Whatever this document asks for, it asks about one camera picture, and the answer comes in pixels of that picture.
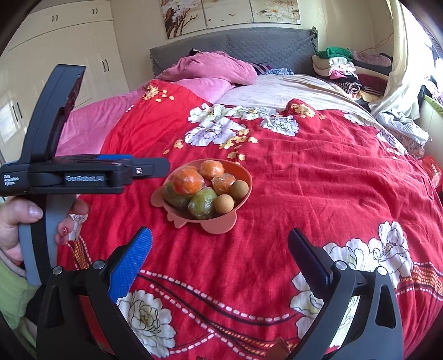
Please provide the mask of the person's left hand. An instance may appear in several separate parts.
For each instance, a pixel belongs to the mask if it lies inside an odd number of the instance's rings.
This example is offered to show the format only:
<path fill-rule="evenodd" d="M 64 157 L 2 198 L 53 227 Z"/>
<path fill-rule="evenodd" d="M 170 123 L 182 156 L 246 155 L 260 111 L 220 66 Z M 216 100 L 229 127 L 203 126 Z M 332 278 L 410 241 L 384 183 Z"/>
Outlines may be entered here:
<path fill-rule="evenodd" d="M 86 202 L 76 199 L 69 214 L 87 215 L 89 210 Z M 18 225 L 36 223 L 42 217 L 43 210 L 27 199 L 12 197 L 1 207 L 1 251 L 13 264 L 18 266 L 23 261 Z M 73 230 L 74 221 L 68 215 L 57 227 L 55 243 L 64 245 Z"/>

